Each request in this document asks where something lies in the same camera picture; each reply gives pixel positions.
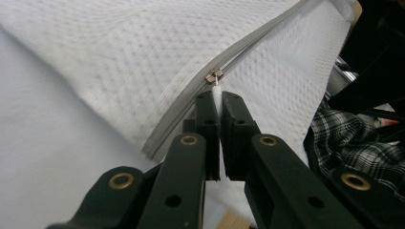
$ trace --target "textured white fabric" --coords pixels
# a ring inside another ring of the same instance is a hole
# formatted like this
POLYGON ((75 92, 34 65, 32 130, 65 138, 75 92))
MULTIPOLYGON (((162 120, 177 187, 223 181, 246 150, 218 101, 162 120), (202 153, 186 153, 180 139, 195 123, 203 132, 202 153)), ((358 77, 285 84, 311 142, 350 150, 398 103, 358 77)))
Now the textured white fabric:
MULTIPOLYGON (((309 0, 221 81, 225 91, 244 98, 262 133, 282 138, 303 161, 304 138, 349 27, 331 2, 309 0)), ((244 185, 223 178, 208 182, 207 192, 253 220, 244 185)))
POLYGON ((1 25, 140 150, 199 70, 299 0, 1 2, 1 25))

